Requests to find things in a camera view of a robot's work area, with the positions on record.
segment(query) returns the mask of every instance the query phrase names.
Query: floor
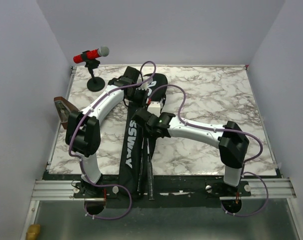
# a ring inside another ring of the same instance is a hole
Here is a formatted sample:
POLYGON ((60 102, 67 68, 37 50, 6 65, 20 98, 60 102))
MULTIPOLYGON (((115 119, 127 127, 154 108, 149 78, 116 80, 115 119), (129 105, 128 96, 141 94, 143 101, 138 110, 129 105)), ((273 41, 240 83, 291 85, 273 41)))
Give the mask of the floor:
MULTIPOLYGON (((95 75, 106 82, 118 78, 126 69, 124 65, 100 66, 95 75)), ((153 71, 144 67, 143 74, 153 71)), ((259 137, 264 146, 262 155, 247 163, 245 171, 261 176, 276 175, 275 166, 267 144, 261 118, 252 89, 243 67, 178 67, 159 66, 157 73, 165 74, 168 82, 182 87, 187 101, 182 115, 193 121, 225 124, 228 120, 238 123, 245 132, 259 137)), ((90 92, 90 78, 85 67, 78 67, 71 87, 69 101, 80 110, 93 102, 101 93, 90 92)), ((167 90, 163 111, 177 113, 183 95, 178 89, 167 90)), ((127 108, 118 104, 101 125, 101 144, 97 161, 103 174, 118 174, 125 131, 127 108)), ((259 145, 250 139, 247 157, 258 153, 259 145)), ((218 149, 200 142, 182 138, 159 138, 153 155, 155 175, 223 175, 218 149)), ((78 161, 68 155, 65 130, 61 127, 50 164, 50 174, 81 174, 78 161)))

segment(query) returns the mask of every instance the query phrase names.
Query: black microphone stand base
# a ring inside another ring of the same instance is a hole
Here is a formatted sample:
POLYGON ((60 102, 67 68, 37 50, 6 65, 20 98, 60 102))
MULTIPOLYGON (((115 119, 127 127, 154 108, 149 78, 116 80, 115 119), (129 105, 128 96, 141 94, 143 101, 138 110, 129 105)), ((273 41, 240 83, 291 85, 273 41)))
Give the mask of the black microphone stand base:
POLYGON ((95 76, 95 78, 91 78, 87 82, 87 88, 91 92, 99 92, 103 90, 105 87, 105 81, 99 76, 95 76))
POLYGON ((94 76, 94 69, 98 68, 101 62, 96 59, 88 59, 86 54, 87 52, 89 51, 84 51, 81 54, 81 58, 86 62, 85 67, 88 69, 91 76, 91 79, 89 79, 87 82, 87 88, 91 92, 99 92, 100 90, 104 89, 105 81, 99 76, 94 76))

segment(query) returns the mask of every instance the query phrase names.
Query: cable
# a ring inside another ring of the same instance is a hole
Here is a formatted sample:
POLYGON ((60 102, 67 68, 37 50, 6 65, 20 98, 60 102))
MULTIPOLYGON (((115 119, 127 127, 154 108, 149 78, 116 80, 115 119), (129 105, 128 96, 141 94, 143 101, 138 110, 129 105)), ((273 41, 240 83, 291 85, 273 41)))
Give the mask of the cable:
MULTIPOLYGON (((142 72, 142 69, 143 67, 148 64, 148 63, 151 63, 154 67, 153 69, 153 73, 151 74, 150 77, 148 77, 145 81, 142 81, 142 82, 139 82, 139 83, 135 83, 135 84, 132 84, 132 85, 127 85, 127 86, 120 86, 120 87, 117 87, 117 88, 114 88, 112 90, 110 90, 109 92, 105 93, 93 106, 92 108, 95 109, 96 106, 104 99, 106 98, 107 96, 109 96, 111 93, 117 91, 117 90, 121 90, 121 89, 126 89, 126 88, 130 88, 130 87, 137 87, 137 86, 140 86, 141 84, 143 83, 146 83, 148 82, 150 79, 153 78, 153 76, 155 75, 156 73, 156 64, 153 62, 153 61, 146 61, 144 62, 141 67, 140 67, 140 72, 142 72)), ((104 184, 104 185, 99 185, 99 184, 95 184, 94 182, 92 182, 90 180, 90 178, 86 175, 86 172, 85 172, 85 169, 84 169, 84 164, 83 164, 83 159, 82 159, 82 156, 78 155, 78 154, 73 154, 72 153, 72 149, 73 149, 73 144, 74 144, 74 141, 75 141, 75 137, 77 135, 77 132, 79 131, 80 127, 82 126, 84 120, 86 119, 86 117, 91 113, 91 110, 89 110, 87 113, 84 114, 84 116, 81 118, 81 120, 79 121, 72 137, 71 137, 71 140, 70 140, 70 143, 69 143, 69 149, 68 149, 68 153, 71 157, 76 157, 76 158, 79 158, 79 165, 80 165, 80 169, 81 169, 81 173, 83 174, 83 176, 86 178, 87 182, 90 183, 91 185, 93 185, 94 187, 98 187, 98 188, 107 188, 107 187, 118 187, 118 188, 122 188, 124 189, 128 196, 129 196, 129 206, 127 208, 127 210, 120 216, 116 216, 116 217, 102 217, 102 216, 96 216, 96 215, 91 215, 89 214, 87 211, 86 213, 86 216, 91 216, 93 219, 102 219, 102 220, 116 220, 116 219, 120 219, 122 217, 124 217, 125 215, 127 215, 131 208, 132 208, 132 203, 133 203, 133 200, 132 200, 132 195, 130 193, 130 191, 122 186, 122 185, 119 185, 119 184, 104 184)))
POLYGON ((250 213, 250 214, 243 214, 243 215, 237 215, 237 214, 228 212, 228 211, 224 208, 223 204, 221 204, 221 207, 222 207, 222 209, 225 211, 226 214, 229 214, 229 215, 232 215, 232 216, 236 216, 236 217, 250 217, 250 216, 255 215, 255 214, 258 214, 258 213, 260 213, 262 210, 264 210, 265 207, 267 206, 267 203, 268 203, 268 200, 269 200, 269 193, 268 193, 268 189, 267 189, 266 183, 263 181, 263 179, 262 179, 260 176, 254 174, 254 173, 252 173, 252 172, 249 172, 249 171, 244 172, 245 163, 248 162, 248 161, 250 161, 250 160, 253 160, 253 159, 259 157, 259 156, 262 154, 262 152, 263 152, 263 143, 262 143, 262 141, 261 141, 258 137, 256 137, 255 135, 253 135, 253 134, 251 134, 251 133, 248 133, 248 132, 239 131, 239 130, 234 130, 234 129, 225 129, 225 128, 217 128, 217 129, 214 129, 214 128, 211 128, 211 127, 199 126, 199 125, 191 124, 191 123, 188 123, 188 122, 184 121, 184 120, 182 119, 182 117, 181 117, 181 111, 182 111, 182 108, 183 108, 183 106, 184 106, 184 104, 185 104, 185 101, 186 101, 186 92, 185 92, 180 86, 177 86, 177 85, 174 85, 174 84, 166 84, 166 85, 159 86, 159 87, 157 87, 157 88, 150 94, 149 99, 152 99, 152 96, 153 96, 159 89, 164 88, 164 87, 174 87, 174 88, 178 88, 178 89, 181 90, 181 92, 183 93, 183 100, 182 100, 182 103, 181 103, 181 105, 180 105, 180 107, 179 107, 179 109, 178 109, 178 113, 177 113, 178 119, 179 119, 183 124, 185 124, 185 125, 187 125, 187 126, 190 126, 190 127, 197 128, 197 129, 207 130, 207 131, 214 131, 214 132, 215 132, 215 131, 217 131, 217 132, 231 132, 231 133, 237 133, 237 134, 244 134, 244 135, 247 135, 247 136, 249 136, 249 137, 255 139, 255 140, 258 142, 258 144, 259 144, 259 146, 260 146, 259 152, 258 152, 255 156, 252 156, 252 157, 250 157, 250 158, 248 158, 248 159, 246 159, 246 160, 243 161, 242 170, 241 170, 241 175, 244 175, 244 174, 251 174, 251 175, 257 177, 257 178, 262 182, 262 184, 264 185, 264 187, 265 187, 265 189, 266 189, 266 200, 265 200, 265 203, 264 203, 263 206, 262 206, 260 209, 258 209, 257 211, 255 211, 255 212, 253 212, 253 213, 250 213))
POLYGON ((246 171, 246 172, 244 172, 243 174, 251 174, 251 175, 255 176, 256 178, 258 178, 258 179, 261 181, 261 183, 263 184, 263 186, 265 187, 265 190, 266 190, 266 199, 265 199, 264 204, 261 206, 261 208, 259 208, 257 211, 254 211, 254 212, 252 212, 252 213, 249 213, 249 214, 235 214, 235 213, 231 213, 231 212, 227 211, 227 210, 224 208, 223 204, 221 203, 221 208, 223 209, 223 211, 224 211, 226 214, 231 215, 231 216, 234 216, 234 217, 239 217, 239 218, 246 218, 246 217, 253 216, 253 215, 255 215, 255 214, 259 214, 261 211, 263 211, 263 210, 266 208, 267 203, 268 203, 268 201, 269 201, 269 192, 268 192, 268 188, 267 188, 267 185, 266 185, 266 183, 264 182, 264 180, 263 180, 260 176, 256 175, 255 173, 252 173, 252 172, 249 172, 249 171, 246 171))
POLYGON ((207 130, 207 131, 217 131, 217 132, 230 132, 230 133, 237 133, 237 134, 244 134, 244 135, 247 135, 253 139, 255 139, 259 146, 260 146, 260 150, 259 150, 259 153, 257 153, 255 156, 252 156, 246 160, 243 161, 243 167, 242 167, 242 171, 241 171, 241 174, 243 175, 243 172, 244 172, 244 166, 245 166, 245 163, 250 161, 250 160, 253 160, 255 158, 258 158, 262 152, 263 152, 263 143, 262 141, 256 137, 255 135, 249 133, 249 132, 245 132, 245 131, 239 131, 239 130, 234 130, 234 129, 225 129, 225 128, 211 128, 211 127, 205 127, 205 126, 199 126, 199 125, 195 125, 195 124, 192 124, 192 123, 188 123, 186 121, 184 121, 181 117, 181 111, 182 111, 182 108, 185 104, 185 101, 186 101, 186 92, 184 91, 184 89, 182 89, 180 86, 177 86, 177 85, 174 85, 174 84, 166 84, 166 85, 162 85, 162 86, 159 86, 157 87, 154 91, 152 91, 152 93, 150 94, 149 96, 149 99, 151 100, 152 99, 152 96, 159 90, 159 89, 162 89, 162 88, 165 88, 165 87, 174 87, 174 88, 178 88, 179 90, 181 90, 182 94, 183 94, 183 100, 182 100, 182 103, 178 109, 178 113, 177 113, 177 116, 178 116, 178 119, 185 125, 187 126, 190 126, 190 127, 194 127, 194 128, 197 128, 197 129, 203 129, 203 130, 207 130))
POLYGON ((122 100, 123 101, 123 104, 125 105, 125 107, 129 107, 127 104, 126 104, 126 102, 125 102, 125 99, 124 100, 122 100))

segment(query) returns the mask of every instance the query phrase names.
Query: red microphone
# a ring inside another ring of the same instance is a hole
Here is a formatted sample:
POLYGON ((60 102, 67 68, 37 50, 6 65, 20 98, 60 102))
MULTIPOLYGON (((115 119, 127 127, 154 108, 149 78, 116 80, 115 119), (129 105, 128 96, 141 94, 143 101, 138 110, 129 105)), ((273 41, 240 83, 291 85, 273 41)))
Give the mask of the red microphone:
POLYGON ((74 56, 73 61, 75 64, 80 64, 82 62, 85 62, 86 60, 94 60, 94 59, 100 58, 100 57, 107 57, 108 54, 110 54, 110 49, 106 46, 101 46, 98 49, 84 52, 83 54, 74 56))

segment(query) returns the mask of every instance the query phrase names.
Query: white wall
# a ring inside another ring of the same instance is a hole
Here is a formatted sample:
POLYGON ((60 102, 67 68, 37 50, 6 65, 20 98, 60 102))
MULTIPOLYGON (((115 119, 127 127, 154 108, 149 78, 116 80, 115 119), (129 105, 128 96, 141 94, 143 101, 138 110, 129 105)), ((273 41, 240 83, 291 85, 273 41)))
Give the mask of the white wall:
POLYGON ((70 67, 35 0, 0 0, 0 240, 19 239, 70 67))
POLYGON ((249 66, 281 172, 303 214, 303 0, 287 0, 249 66))
POLYGON ((284 0, 37 0, 66 58, 104 64, 249 64, 284 0))

